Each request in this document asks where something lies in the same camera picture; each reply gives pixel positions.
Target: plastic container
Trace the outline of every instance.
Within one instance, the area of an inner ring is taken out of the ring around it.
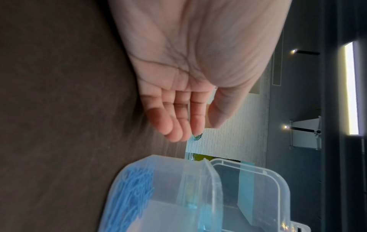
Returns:
[[[121,204],[117,202],[123,202],[116,196],[124,197],[121,182],[128,179],[132,169],[143,172],[145,179],[152,178],[143,183],[145,187],[151,185],[146,190],[151,195],[143,209],[137,212],[140,215],[134,216],[136,219],[125,230],[111,224],[120,225],[118,220],[131,213],[130,209],[125,212],[116,209]],[[222,200],[219,175],[208,160],[193,162],[150,156],[128,165],[118,174],[107,198],[99,232],[220,232]]]
[[[222,231],[297,231],[290,221],[289,187],[280,175],[223,159],[210,163],[222,182]]]

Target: white wall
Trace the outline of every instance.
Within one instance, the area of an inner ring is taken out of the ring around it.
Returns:
[[[271,63],[260,78],[260,94],[248,94],[240,109],[220,129],[205,129],[199,141],[194,141],[192,136],[187,142],[186,152],[265,166]]]

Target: wall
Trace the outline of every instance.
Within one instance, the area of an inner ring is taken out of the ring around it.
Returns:
[[[281,129],[321,107],[320,56],[294,54],[292,49],[321,49],[320,1],[293,0],[284,26],[281,86],[271,86],[266,168],[279,173],[291,191],[291,219],[320,231],[320,151],[289,149],[290,134]]]
[[[219,130],[205,129],[198,141],[191,137],[186,152],[246,161],[264,167],[270,81],[271,62],[260,78],[260,94],[249,93],[239,110]]]

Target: palm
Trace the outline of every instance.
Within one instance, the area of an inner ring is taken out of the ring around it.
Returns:
[[[209,109],[209,119],[217,127],[260,77],[285,17],[275,24],[277,35],[269,42],[269,32],[251,32],[258,27],[274,31],[274,23],[268,23],[274,10],[267,7],[265,20],[250,22],[246,17],[253,1],[110,1],[148,119],[169,140],[202,133],[214,85],[220,87],[219,100]],[[234,104],[232,97],[238,98]]]

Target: light fixture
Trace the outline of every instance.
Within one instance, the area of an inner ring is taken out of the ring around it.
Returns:
[[[356,93],[356,73],[354,67],[353,42],[344,46],[344,62],[346,74],[347,109],[348,109],[348,133],[359,135],[358,109]]]

